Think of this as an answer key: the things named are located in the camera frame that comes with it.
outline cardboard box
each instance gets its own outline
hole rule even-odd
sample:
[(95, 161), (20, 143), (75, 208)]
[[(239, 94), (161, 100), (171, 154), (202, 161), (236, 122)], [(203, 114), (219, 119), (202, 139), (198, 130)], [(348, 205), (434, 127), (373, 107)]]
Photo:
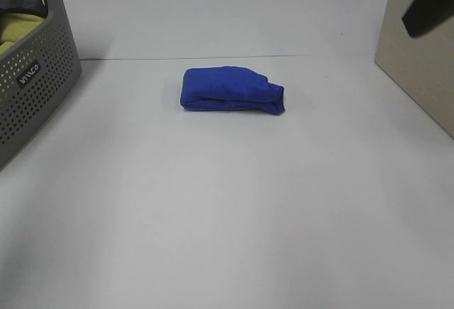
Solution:
[(413, 0), (388, 0), (376, 63), (454, 137), (454, 18), (410, 38), (402, 16)]

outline yellow cloth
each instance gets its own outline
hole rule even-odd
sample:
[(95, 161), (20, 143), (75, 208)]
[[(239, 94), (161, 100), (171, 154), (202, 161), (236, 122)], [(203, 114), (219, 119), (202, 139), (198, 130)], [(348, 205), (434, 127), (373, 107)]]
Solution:
[(0, 54), (38, 27), (44, 18), (24, 13), (7, 13), (0, 21)]

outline white table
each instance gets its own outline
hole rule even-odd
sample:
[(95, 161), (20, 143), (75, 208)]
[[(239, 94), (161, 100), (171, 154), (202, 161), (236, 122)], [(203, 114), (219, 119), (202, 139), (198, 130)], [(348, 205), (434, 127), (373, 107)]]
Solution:
[[(189, 67), (286, 87), (191, 113)], [(0, 307), (452, 308), (454, 142), (373, 56), (84, 62), (0, 173)]]
[(370, 55), (387, 0), (65, 0), (81, 58)]

